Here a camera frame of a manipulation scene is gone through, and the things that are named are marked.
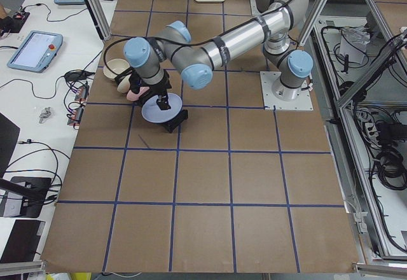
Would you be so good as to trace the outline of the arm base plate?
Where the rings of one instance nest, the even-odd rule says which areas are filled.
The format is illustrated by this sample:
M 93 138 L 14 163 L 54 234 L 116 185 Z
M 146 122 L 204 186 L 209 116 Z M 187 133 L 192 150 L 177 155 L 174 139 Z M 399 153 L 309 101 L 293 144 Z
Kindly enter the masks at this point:
M 299 88 L 287 88 L 280 82 L 280 72 L 261 71 L 261 89 L 263 94 L 263 107 L 265 110 L 276 111 L 313 111 L 314 107 L 303 80 Z

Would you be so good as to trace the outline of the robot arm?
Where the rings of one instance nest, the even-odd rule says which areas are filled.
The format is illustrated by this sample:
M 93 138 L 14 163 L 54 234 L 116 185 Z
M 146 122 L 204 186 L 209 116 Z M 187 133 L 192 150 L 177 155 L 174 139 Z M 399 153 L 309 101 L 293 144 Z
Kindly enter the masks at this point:
M 170 108 L 167 73 L 161 62 L 169 60 L 191 88 L 204 88 L 213 71 L 226 66 L 258 45 L 271 59 L 289 48 L 290 31 L 303 18 L 308 0 L 256 0 L 260 14 L 207 41 L 193 44 L 191 34 L 181 21 L 172 22 L 156 36 L 129 39 L 123 53 L 141 83 L 158 95 L 162 110 Z

